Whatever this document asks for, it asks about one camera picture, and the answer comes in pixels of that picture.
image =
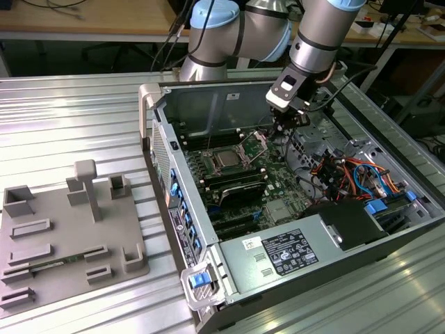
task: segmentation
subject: white label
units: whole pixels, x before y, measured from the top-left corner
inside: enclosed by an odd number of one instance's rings
[[[239,93],[227,94],[227,101],[239,99]]]
[[[244,248],[248,251],[249,249],[253,249],[261,246],[261,237],[254,237],[250,239],[243,240]]]

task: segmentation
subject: power supply label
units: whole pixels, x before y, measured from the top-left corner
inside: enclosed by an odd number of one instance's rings
[[[275,271],[281,276],[318,262],[299,228],[265,239],[262,243]]]

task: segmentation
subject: warning symbol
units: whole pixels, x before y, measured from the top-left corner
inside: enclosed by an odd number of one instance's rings
[[[281,262],[280,257],[278,257],[277,254],[272,255],[272,262],[273,263],[277,263],[277,262]]]

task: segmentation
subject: label sticker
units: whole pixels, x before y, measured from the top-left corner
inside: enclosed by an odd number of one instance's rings
[[[265,239],[262,244],[275,271],[281,276],[318,262],[317,256],[299,228]]]
[[[239,99],[239,93],[227,94],[227,101]]]
[[[249,249],[253,249],[261,246],[261,237],[253,237],[250,239],[245,239],[242,241],[244,248],[248,251]]]

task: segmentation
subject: light blue joint cover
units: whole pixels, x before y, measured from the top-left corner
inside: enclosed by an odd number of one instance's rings
[[[274,50],[269,53],[265,59],[262,61],[277,61],[279,57],[282,56],[282,54],[286,51],[287,45],[289,43],[289,39],[291,38],[291,32],[292,32],[292,24],[288,20],[287,21],[287,27],[284,30],[283,37],[281,37],[281,40],[278,42],[277,46],[274,48]]]
[[[203,29],[210,8],[211,0],[199,0],[193,7],[190,25],[196,29]],[[239,15],[239,6],[236,2],[228,0],[215,0],[211,9],[209,21],[206,29],[218,28],[224,26]]]
[[[327,0],[334,7],[344,10],[345,12],[355,12],[359,10],[366,0]]]

